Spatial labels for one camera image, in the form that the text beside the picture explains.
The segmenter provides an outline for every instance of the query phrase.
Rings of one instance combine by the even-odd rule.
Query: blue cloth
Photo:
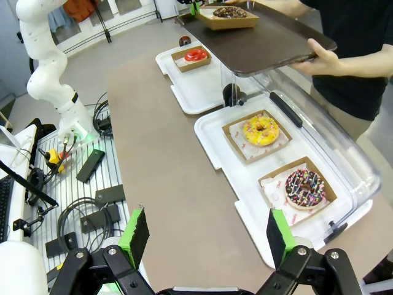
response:
[[[48,14],[49,28],[51,32],[55,33],[56,30],[65,26],[69,28],[74,24],[74,20],[68,16],[68,14],[64,11],[63,6],[55,9],[51,13]]]

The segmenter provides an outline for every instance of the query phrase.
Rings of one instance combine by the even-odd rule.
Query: chocolate donut with sprinkles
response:
[[[285,183],[288,203],[299,210],[315,209],[325,199],[325,182],[310,170],[298,169]]]

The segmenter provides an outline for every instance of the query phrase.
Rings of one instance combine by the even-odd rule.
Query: beige pants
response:
[[[310,95],[322,106],[327,113],[343,127],[343,129],[356,141],[371,125],[372,121],[356,118],[329,103],[313,86]]]

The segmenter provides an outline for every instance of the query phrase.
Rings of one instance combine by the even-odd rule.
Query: black tray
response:
[[[191,14],[180,15],[176,21],[239,77],[315,57],[309,38],[327,50],[337,47],[323,34],[267,6],[254,1],[237,6],[259,17],[254,28],[213,31]]]

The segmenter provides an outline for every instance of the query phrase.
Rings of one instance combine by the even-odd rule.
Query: brown table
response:
[[[256,292],[272,269],[238,216],[227,179],[213,169],[194,134],[198,116],[182,112],[154,58],[140,55],[117,68],[108,88],[128,207],[146,207],[150,238],[143,261],[152,287]],[[379,195],[371,212],[329,248],[344,249],[362,278],[391,250],[392,225],[392,210]]]

